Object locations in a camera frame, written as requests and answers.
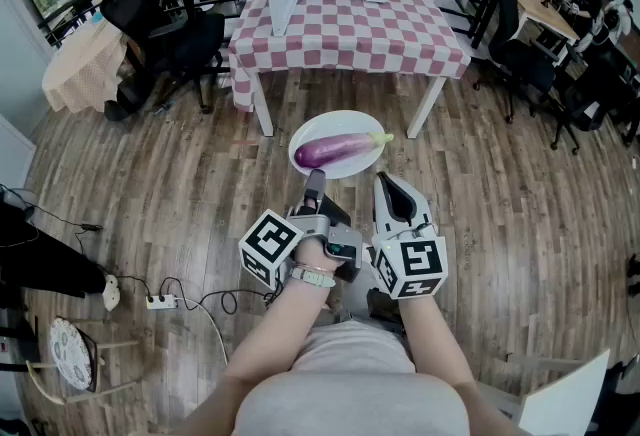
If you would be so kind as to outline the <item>purple eggplant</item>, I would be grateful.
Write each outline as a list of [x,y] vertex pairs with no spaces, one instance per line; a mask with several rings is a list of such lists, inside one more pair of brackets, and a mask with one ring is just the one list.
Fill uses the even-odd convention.
[[295,163],[300,167],[322,169],[328,164],[367,154],[394,139],[386,133],[349,133],[322,137],[299,146]]

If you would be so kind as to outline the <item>pale wristwatch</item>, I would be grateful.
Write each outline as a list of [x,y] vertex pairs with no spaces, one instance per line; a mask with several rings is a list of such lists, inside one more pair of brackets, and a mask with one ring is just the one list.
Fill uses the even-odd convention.
[[332,276],[298,266],[291,269],[290,277],[318,288],[331,289],[336,286],[336,281]]

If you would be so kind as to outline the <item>person's left forearm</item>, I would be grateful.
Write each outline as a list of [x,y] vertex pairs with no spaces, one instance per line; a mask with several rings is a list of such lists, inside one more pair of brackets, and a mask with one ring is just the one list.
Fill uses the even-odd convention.
[[244,399],[260,383],[288,371],[330,290],[291,279],[231,356],[213,393],[176,429],[177,436],[231,436]]

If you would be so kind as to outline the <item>wooden desk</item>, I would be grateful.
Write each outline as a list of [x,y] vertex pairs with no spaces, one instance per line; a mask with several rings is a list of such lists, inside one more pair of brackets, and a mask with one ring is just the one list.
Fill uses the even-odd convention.
[[570,44],[578,41],[578,35],[565,19],[551,7],[543,4],[542,0],[517,0],[519,10],[519,26],[514,33],[516,38],[528,20],[539,23],[556,34],[564,37]]

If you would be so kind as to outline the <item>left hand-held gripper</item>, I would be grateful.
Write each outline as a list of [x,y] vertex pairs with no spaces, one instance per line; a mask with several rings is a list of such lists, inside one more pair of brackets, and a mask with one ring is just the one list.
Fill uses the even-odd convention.
[[293,266],[294,248],[306,238],[322,243],[325,255],[339,262],[336,276],[352,283],[362,268],[363,239],[351,218],[325,196],[326,174],[313,169],[302,204],[283,218],[265,211],[239,242],[242,267],[261,284],[275,290]]

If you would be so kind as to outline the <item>person's right forearm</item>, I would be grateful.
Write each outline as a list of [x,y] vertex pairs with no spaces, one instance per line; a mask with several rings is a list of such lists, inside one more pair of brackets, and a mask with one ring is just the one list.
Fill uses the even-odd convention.
[[482,395],[469,363],[432,296],[399,302],[416,371],[443,380],[462,399],[472,436],[526,436]]

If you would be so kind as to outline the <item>black office chair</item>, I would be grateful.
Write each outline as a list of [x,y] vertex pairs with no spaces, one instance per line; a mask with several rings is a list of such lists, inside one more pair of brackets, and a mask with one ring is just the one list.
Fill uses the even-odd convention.
[[489,56],[503,73],[508,89],[508,124],[514,118],[514,97],[522,96],[529,104],[530,115],[549,95],[555,79],[550,57],[537,46],[514,38],[519,27],[518,1],[497,0],[498,27],[489,46]]
[[554,86],[559,99],[550,100],[556,120],[555,137],[550,144],[552,150],[558,148],[563,130],[574,143],[572,154],[577,155],[580,144],[574,133],[575,129],[582,132],[596,131],[611,111],[640,115],[638,92],[606,60],[589,64],[577,79],[566,71],[560,71],[556,75]]
[[201,112],[212,112],[202,96],[201,77],[216,78],[226,70],[221,55],[225,30],[222,14],[196,11],[173,20],[156,0],[102,0],[100,11],[140,47],[148,74],[168,73],[174,79],[173,88],[160,101],[161,107],[166,107],[181,87],[192,83]]

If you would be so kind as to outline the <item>table with checkered cloth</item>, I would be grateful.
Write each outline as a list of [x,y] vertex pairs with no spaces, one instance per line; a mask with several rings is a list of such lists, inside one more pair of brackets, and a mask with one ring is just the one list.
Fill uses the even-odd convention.
[[461,78],[471,57],[433,0],[297,0],[282,36],[272,30],[268,0],[246,0],[229,44],[234,105],[255,111],[273,133],[260,74],[301,69],[345,69],[430,77],[409,124],[421,130],[446,80]]

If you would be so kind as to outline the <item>person's torso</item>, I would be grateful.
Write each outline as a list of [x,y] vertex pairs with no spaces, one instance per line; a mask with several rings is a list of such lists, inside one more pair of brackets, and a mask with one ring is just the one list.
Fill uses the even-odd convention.
[[233,436],[469,436],[466,408],[417,373],[395,335],[350,321],[313,329],[290,371],[241,403]]

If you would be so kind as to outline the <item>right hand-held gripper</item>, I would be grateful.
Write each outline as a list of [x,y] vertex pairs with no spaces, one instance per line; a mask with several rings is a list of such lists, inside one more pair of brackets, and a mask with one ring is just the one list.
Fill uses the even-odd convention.
[[374,180],[372,267],[393,300],[434,295],[448,277],[445,239],[426,198],[405,180],[379,172]]

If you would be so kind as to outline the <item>white oval plate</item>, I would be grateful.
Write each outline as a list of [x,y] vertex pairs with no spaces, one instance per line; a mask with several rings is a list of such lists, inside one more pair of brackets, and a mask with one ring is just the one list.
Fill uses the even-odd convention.
[[[298,165],[295,161],[295,151],[308,141],[349,133],[384,133],[383,126],[369,114],[353,111],[331,111],[303,123],[289,140],[288,156],[292,166],[301,174],[308,176],[310,168]],[[328,180],[342,179],[363,172],[374,164],[382,154],[384,146],[380,146],[368,153],[322,166]]]

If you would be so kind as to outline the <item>wooden stool with patterned cushion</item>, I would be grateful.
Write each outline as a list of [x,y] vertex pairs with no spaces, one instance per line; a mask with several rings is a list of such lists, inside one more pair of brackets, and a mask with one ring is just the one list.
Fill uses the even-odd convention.
[[[140,340],[123,340],[103,343],[84,332],[80,325],[103,325],[101,320],[69,320],[56,317],[49,326],[48,345],[53,359],[50,363],[25,361],[27,374],[48,401],[57,406],[67,406],[130,390],[141,380],[131,380],[115,386],[102,386],[102,369],[106,367],[104,351],[114,351],[138,346]],[[79,391],[71,396],[54,395],[48,392],[39,377],[41,370],[55,369],[69,386]]]

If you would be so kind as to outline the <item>round table with beige cloth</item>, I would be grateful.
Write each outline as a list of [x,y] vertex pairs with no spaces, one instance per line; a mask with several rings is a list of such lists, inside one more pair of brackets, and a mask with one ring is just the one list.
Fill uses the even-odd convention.
[[47,66],[42,90],[55,111],[104,111],[115,100],[118,70],[127,50],[127,36],[105,19],[88,21],[67,36]]

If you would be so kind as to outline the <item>person's left hand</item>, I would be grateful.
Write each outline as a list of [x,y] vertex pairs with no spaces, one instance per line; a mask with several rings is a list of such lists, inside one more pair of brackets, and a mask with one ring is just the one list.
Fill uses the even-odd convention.
[[300,267],[333,275],[342,262],[329,257],[324,242],[317,237],[301,239],[294,252],[294,261]]

